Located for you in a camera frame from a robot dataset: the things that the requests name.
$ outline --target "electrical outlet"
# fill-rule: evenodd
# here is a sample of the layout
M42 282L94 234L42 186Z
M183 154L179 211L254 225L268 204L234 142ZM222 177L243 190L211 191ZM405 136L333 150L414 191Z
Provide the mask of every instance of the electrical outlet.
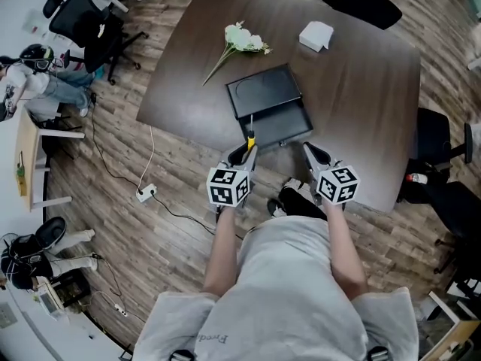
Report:
M157 187L154 184L150 184L147 187L144 187L141 191L137 191L137 199L140 203L144 203L148 200L152 195L157 194Z
M115 304L115 309L117 309L121 315L123 315L124 317L128 317L129 315L127 314L127 312L125 310L123 310L119 304Z

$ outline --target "black tray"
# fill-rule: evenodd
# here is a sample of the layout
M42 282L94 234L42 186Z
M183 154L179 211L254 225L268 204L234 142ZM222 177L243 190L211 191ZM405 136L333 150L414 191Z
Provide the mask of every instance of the black tray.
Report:
M227 90L236 119L302 97L287 64L229 83Z
M239 124L247 140L247 132L250 130L250 115L241 117ZM256 134L256 144L259 148L266 148L306 134L312 131L313 125L307 116L302 100L298 99L255 113L253 128Z

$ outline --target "wooden floor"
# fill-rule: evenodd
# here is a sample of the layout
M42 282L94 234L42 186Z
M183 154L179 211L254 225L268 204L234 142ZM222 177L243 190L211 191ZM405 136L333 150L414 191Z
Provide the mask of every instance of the wooden floor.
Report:
M128 0L131 10L126 29L150 33L149 39L140 39L131 48L142 69L121 65L116 71L116 86L105 81L92 86L98 95L98 145L110 170L134 182L139 181L151 151L149 127L135 121L139 104L150 73L190 1ZM467 0L392 1L404 15L389 31L418 47L422 54L419 105L449 117L452 143L457 144L463 138L463 123L480 121L481 73L466 69L474 56L471 32L476 28L476 17ZM48 217L63 216L70 232L95 229L93 241L71 254L94 250L104 256L119 280L127 310L143 319L160 292L199 290L213 236L192 221L172 217L153 200L140 204L133 185L105 171L92 142L90 115L74 119L74 123L83 124L86 138L68 145L74 161L61 152L56 154L48 183L49 196L70 195L74 201L47 210ZM213 227L204 182L209 167L217 164L219 152L158 129L153 130L153 136L156 152L142 186L154 183L158 197L173 212L192 215ZM461 159L453 163L453 179L481 195L478 156L470 165ZM254 193L238 218L240 236L268 219L265 202L279 191L284 180L257 168ZM429 206L401 203L392 213L381 214L352 203L346 216L374 290L407 286L418 299L446 284L449 272L433 274L446 255L446 248L434 247L434 241L451 237ZM107 266L86 275L92 288L107 293L116 290ZM89 312L123 344L134 344L143 325L132 315L123 318L116 313L100 294L95 295Z

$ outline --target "hand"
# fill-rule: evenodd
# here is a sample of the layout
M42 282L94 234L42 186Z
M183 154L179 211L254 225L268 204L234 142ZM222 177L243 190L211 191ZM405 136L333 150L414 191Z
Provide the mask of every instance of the hand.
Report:
M330 213L335 213L335 212L343 212L343 206L342 204L340 205L333 205L328 201L326 198L322 197L322 206L324 207L325 213L330 214Z

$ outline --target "table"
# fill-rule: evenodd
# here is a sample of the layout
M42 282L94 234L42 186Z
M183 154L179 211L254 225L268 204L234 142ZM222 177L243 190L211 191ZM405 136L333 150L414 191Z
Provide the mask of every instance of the table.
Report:
M273 53L238 54L202 86L224 50L224 28L244 27ZM312 20L334 28L328 50L298 42ZM356 201L394 207L416 128L419 52L368 23L306 0L192 0L172 34L137 119L225 151L244 138L226 83L289 63L314 130L308 141L353 165ZM306 180L300 144L263 151L258 164Z
M55 136L59 138L85 138L85 134L82 132L69 132L69 131L57 131L50 129L39 129L30 119L29 111L23 105L17 109L20 112L20 122L17 133L17 143L15 146L15 164L14 180L16 180L17 163L19 162L20 153L23 157L23 166L25 168L25 182L26 182L26 195L23 196L23 200L28 211L36 208L44 208L47 206L59 205L66 202L71 202L72 197L66 196L57 199L50 199L42 202L34 202L33 199L33 177L35 171L48 172L50 169L46 167L37 167L37 152L38 144L41 136Z

